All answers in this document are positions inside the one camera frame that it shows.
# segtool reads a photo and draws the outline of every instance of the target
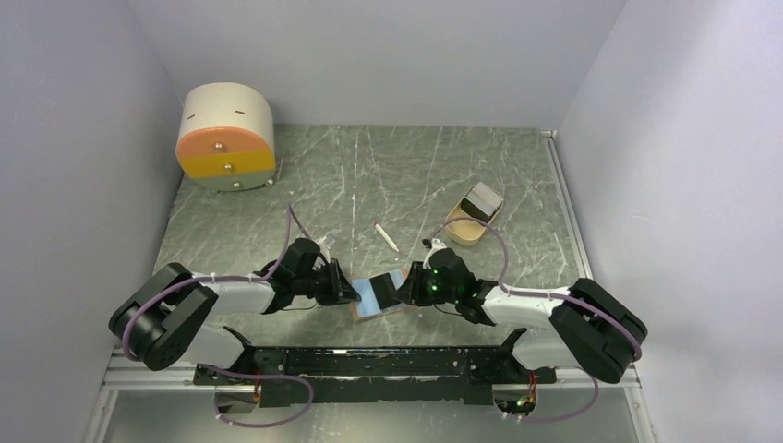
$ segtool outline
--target tan tray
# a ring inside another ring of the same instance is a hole
[[[457,206],[454,207],[454,209],[449,212],[449,215],[446,217],[446,222],[456,218],[456,217],[469,217],[467,215],[467,212],[465,212],[462,208],[460,208],[460,204],[462,204],[463,199],[467,197],[468,193],[470,193],[470,189],[465,192],[465,195],[460,198],[460,200],[457,202]],[[495,214],[492,216],[491,219],[489,219],[489,223],[491,224],[496,217],[498,217],[498,214],[500,214],[500,210],[503,209],[503,202],[500,203],[500,207],[498,210],[495,211]],[[478,243],[478,240],[481,239],[481,236],[484,235],[484,233],[487,231],[487,228],[484,226],[476,223],[475,221],[469,221],[469,220],[459,220],[455,221],[454,223],[446,225],[446,235],[449,236],[453,241],[457,242],[460,245],[463,246],[472,246]]]

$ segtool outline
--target green marble table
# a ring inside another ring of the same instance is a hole
[[[407,269],[421,239],[479,181],[504,196],[494,221],[511,253],[508,283],[558,287],[578,277],[576,257],[539,131],[488,127],[275,127],[275,184],[221,193],[184,178],[157,267],[245,274],[279,254],[285,205],[314,237],[337,239],[331,256],[348,278]],[[401,249],[373,228],[380,222]],[[477,277],[497,278],[502,251],[491,234],[452,245]],[[293,307],[312,304],[299,297]],[[500,344],[511,327],[472,325],[436,309],[356,322],[348,306],[222,318],[257,345],[385,346]]]

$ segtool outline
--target white marker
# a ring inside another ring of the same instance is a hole
[[[391,246],[391,249],[394,249],[395,251],[397,251],[397,253],[400,252],[400,249],[398,249],[397,245],[394,244],[392,238],[389,237],[386,231],[384,231],[383,228],[380,227],[377,221],[375,222],[375,230],[378,231],[378,233],[380,233],[380,236],[383,237],[384,240],[386,240],[386,243],[388,243],[389,246]]]

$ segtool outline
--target yellow drawer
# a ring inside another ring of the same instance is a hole
[[[193,178],[274,170],[274,156],[271,150],[226,152],[177,159],[185,174]]]

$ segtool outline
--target wall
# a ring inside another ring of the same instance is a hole
[[[783,8],[630,0],[560,127],[660,441],[779,441]]]
[[[80,441],[180,173],[181,107],[120,0],[0,0],[0,429]]]
[[[625,0],[130,0],[177,93],[246,83],[284,123],[554,128]]]

